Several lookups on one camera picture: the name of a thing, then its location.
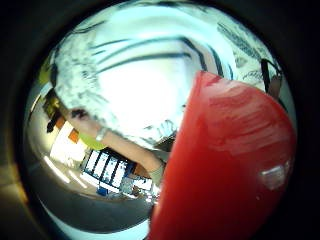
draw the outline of red object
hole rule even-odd
[[[282,196],[295,146],[291,122],[270,96],[199,72],[149,239],[249,238]]]

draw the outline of yellow object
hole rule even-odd
[[[102,150],[104,148],[106,148],[106,146],[104,144],[102,144],[101,142],[96,141],[94,138],[83,134],[83,133],[79,133],[79,138],[89,147],[92,148],[94,150]]]
[[[39,83],[41,85],[45,85],[47,82],[50,81],[50,75],[51,75],[51,67],[49,64],[50,56],[47,57],[47,59],[44,61],[40,68],[39,72]]]

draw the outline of reflective surface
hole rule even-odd
[[[129,158],[126,149],[115,149],[114,142],[97,143],[79,131],[64,111],[82,109],[100,126],[170,164],[171,147],[200,70],[244,82],[260,89],[259,94],[272,92],[295,126],[285,76],[278,89],[271,89],[277,84],[266,88],[262,59],[275,66],[267,72],[272,79],[280,66],[255,35],[230,16],[190,2],[129,1],[85,19],[52,50],[29,95],[25,163],[39,200],[53,218],[83,231],[109,233],[146,226],[160,190],[141,159]],[[258,104],[242,96],[239,99]],[[276,101],[267,102],[271,110]],[[218,102],[212,100],[212,106],[219,106]],[[220,110],[216,116],[223,116],[224,109]],[[214,118],[210,115],[204,121]],[[240,127],[238,120],[232,122],[235,129]],[[194,126],[184,124],[185,128]],[[223,134],[223,129],[217,127],[215,134]],[[200,137],[199,146],[209,139]],[[267,137],[259,141],[269,144]],[[235,155],[245,149],[239,143],[231,145]],[[192,164],[198,175],[201,164]],[[269,190],[278,189],[287,181],[287,168],[270,166],[253,181],[263,182]]]
[[[150,239],[248,239],[282,196],[295,145],[290,120],[270,96],[199,73]]]

